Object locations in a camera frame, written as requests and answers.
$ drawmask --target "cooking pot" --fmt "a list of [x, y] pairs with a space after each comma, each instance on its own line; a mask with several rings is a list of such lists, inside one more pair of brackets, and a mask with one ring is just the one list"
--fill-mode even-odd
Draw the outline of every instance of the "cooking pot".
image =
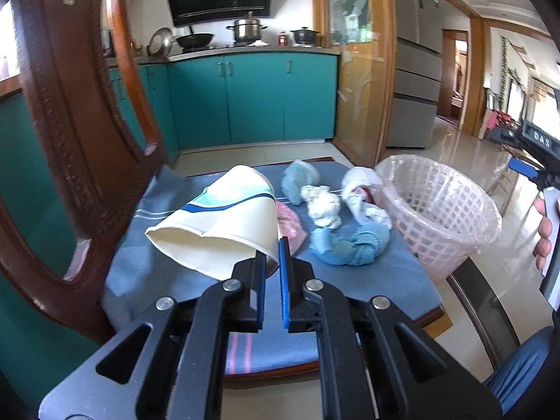
[[233, 30], [233, 37], [236, 42], [253, 43], [261, 39], [262, 30], [268, 28], [260, 24], [259, 19], [253, 17], [250, 12], [246, 19], [237, 19], [233, 25], [226, 27], [228, 30]]
[[307, 27], [301, 27], [299, 30], [292, 30], [292, 33], [293, 40], [296, 44], [310, 44], [314, 46], [317, 41], [318, 31], [310, 30]]
[[202, 47], [206, 47], [210, 44], [212, 38], [214, 38], [212, 33], [195, 33], [192, 25], [189, 25], [189, 31], [190, 35], [175, 38], [183, 49], [200, 49]]

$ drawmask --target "metal lid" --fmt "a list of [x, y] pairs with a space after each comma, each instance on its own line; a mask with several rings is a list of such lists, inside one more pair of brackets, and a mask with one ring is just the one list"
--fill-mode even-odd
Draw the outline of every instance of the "metal lid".
[[233, 22], [234, 25], [260, 25], [260, 19], [255, 19], [254, 17], [251, 19], [237, 19]]
[[299, 32], [318, 33], [318, 31], [310, 30], [308, 27], [301, 27], [299, 30], [292, 30], [292, 33], [299, 33]]

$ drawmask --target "refrigerator drawer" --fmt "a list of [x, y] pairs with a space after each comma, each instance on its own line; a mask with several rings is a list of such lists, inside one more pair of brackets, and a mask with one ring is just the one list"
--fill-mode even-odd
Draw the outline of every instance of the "refrigerator drawer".
[[415, 96], [438, 102], [440, 99], [440, 85], [436, 80], [405, 71], [397, 70], [395, 74], [395, 93], [400, 95]]
[[437, 106], [396, 98], [388, 147], [428, 148]]
[[441, 81], [441, 58], [401, 43], [397, 50], [397, 69]]

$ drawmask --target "countertop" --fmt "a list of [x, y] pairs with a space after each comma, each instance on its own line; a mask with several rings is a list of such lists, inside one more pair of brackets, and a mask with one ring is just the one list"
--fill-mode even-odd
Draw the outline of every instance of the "countertop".
[[[325, 55], [340, 55], [341, 52], [334, 49], [323, 49], [323, 47], [300, 47], [300, 46], [247, 46], [247, 47], [223, 47], [222, 49], [209, 49], [200, 52], [192, 52], [189, 54], [174, 55], [167, 58], [160, 57], [135, 57], [134, 60], [138, 65], [149, 65], [157, 63], [173, 63], [174, 61], [190, 60], [192, 58], [202, 58], [213, 55], [231, 55], [231, 54], [247, 54], [247, 53], [261, 53], [261, 52], [297, 52], [303, 54], [325, 54]], [[117, 65], [117, 60], [114, 58], [107, 59], [107, 66], [114, 68]]]

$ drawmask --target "stainless steel pot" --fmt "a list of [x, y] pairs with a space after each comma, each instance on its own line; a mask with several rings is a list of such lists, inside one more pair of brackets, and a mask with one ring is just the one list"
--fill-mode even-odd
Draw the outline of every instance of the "stainless steel pot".
[[233, 38], [236, 42], [252, 43], [262, 39], [262, 30], [268, 28], [260, 24], [259, 19], [253, 17], [250, 12], [246, 19], [237, 19], [233, 25], [226, 27], [228, 30], [233, 30]]

